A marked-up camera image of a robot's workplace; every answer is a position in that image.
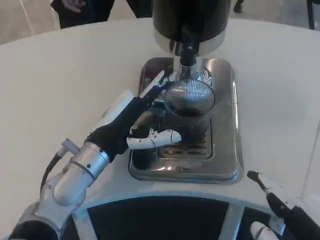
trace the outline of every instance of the white table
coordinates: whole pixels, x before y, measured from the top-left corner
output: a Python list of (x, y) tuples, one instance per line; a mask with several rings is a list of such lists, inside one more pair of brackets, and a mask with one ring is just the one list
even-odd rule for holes
[[(168, 56), (152, 28), (151, 19), (105, 22), (0, 46), (0, 237), (38, 199), (60, 143), (69, 137), (80, 145), (124, 89), (137, 93), (144, 63)], [(320, 119), (319, 43), (319, 32), (231, 19), (223, 45), (210, 55), (235, 70), (245, 171), (263, 172), (297, 195), (306, 188), (320, 193), (312, 167), (305, 184)], [(318, 168), (319, 157), (313, 162)], [(83, 207), (161, 194), (267, 205), (246, 177), (234, 185), (147, 182), (132, 178), (127, 167), (128, 153), (118, 156), (88, 190)]]

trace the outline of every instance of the glass cup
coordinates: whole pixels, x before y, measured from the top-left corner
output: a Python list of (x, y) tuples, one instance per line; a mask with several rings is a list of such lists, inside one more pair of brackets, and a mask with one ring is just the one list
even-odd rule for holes
[(201, 140), (209, 127), (215, 105), (212, 88), (201, 80), (189, 79), (173, 83), (165, 92), (166, 129), (180, 133), (182, 142)]

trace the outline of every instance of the robotic arm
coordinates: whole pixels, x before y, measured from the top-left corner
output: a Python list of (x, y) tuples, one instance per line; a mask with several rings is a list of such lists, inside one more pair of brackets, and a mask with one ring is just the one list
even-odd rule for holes
[[(59, 240), (70, 214), (83, 203), (86, 188), (116, 155), (128, 148), (147, 149), (181, 141), (180, 134), (173, 130), (150, 129), (147, 138), (129, 137), (132, 125), (166, 87), (165, 78), (165, 72), (160, 72), (137, 97), (125, 91), (81, 148), (68, 139), (62, 143), (43, 176), (39, 201), (25, 210), (9, 239)], [(50, 170), (67, 152), (73, 156), (62, 173), (46, 181)]]
[[(311, 206), (259, 172), (249, 171), (247, 176), (259, 184), (271, 210), (278, 218), (283, 219), (297, 240), (320, 239), (320, 216)], [(250, 231), (255, 240), (278, 240), (277, 236), (260, 222), (254, 222)]]

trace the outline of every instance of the stainless steel base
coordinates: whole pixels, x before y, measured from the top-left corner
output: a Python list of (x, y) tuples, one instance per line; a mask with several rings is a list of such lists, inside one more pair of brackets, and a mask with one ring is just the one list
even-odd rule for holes
[[(159, 72), (161, 69), (157, 71), (155, 65), (157, 61), (161, 65), (164, 59), (147, 62), (141, 75), (140, 92), (151, 79), (145, 74), (148, 67), (151, 72)], [(128, 168), (133, 177), (150, 181), (235, 183), (243, 176), (234, 71), (222, 59), (204, 59), (203, 66), (213, 79), (216, 98), (205, 138), (192, 145), (178, 143), (131, 151)]]

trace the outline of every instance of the coffee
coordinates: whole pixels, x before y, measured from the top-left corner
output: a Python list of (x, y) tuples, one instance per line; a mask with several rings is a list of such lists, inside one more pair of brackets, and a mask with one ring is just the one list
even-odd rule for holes
[(189, 118), (196, 118), (202, 115), (202, 112), (194, 107), (182, 107), (174, 111), (175, 114), (181, 117), (189, 117)]

